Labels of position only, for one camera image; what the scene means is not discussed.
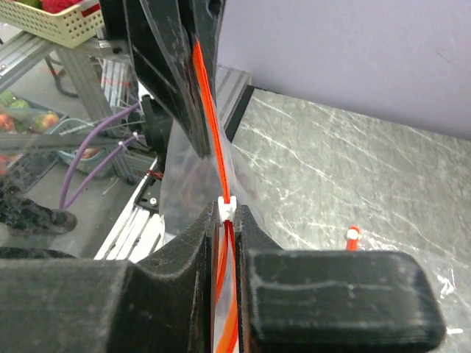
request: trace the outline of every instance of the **red object in basket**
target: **red object in basket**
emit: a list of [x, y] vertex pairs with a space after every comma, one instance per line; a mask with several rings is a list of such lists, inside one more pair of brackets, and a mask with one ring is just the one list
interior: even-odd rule
[[79, 4], [82, 0], [41, 0], [43, 10], [48, 13], [59, 13], [72, 5]]

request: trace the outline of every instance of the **purple cable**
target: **purple cable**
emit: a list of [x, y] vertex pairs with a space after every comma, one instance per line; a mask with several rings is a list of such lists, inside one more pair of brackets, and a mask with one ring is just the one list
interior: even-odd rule
[[79, 165], [80, 160], [82, 159], [82, 155], [87, 149], [88, 145], [90, 142], [104, 129], [109, 127], [112, 123], [114, 123], [117, 120], [120, 120], [124, 118], [124, 116], [129, 115], [132, 113], [134, 110], [138, 109], [139, 103], [133, 104], [131, 107], [126, 108], [125, 110], [122, 110], [121, 112], [110, 116], [109, 118], [105, 119], [103, 122], [100, 123], [93, 131], [87, 136], [87, 138], [82, 142], [82, 145], [80, 145], [79, 149], [77, 150], [75, 154], [75, 158], [68, 167], [67, 173], [65, 174], [64, 178], [64, 183], [62, 185], [62, 190], [60, 191], [60, 198], [59, 198], [59, 209], [61, 211], [64, 211], [66, 209], [65, 207], [65, 198], [67, 197], [67, 192], [68, 189], [71, 186], [71, 181], [72, 177], [74, 176], [75, 173], [75, 168]]
[[103, 159], [103, 161], [97, 165], [97, 167], [87, 175], [85, 180], [80, 184], [80, 186], [75, 190], [74, 195], [65, 202], [64, 210], [67, 210], [74, 202], [77, 200], [77, 197], [84, 191], [84, 189], [87, 187], [88, 183], [109, 163], [111, 160], [118, 155], [119, 152], [121, 152], [123, 149], [127, 148], [129, 145], [131, 145], [134, 141], [139, 140], [140, 138], [143, 138], [142, 135], [134, 135], [131, 138], [128, 138], [125, 140], [122, 144], [119, 144], [116, 149], [111, 152], [106, 158]]

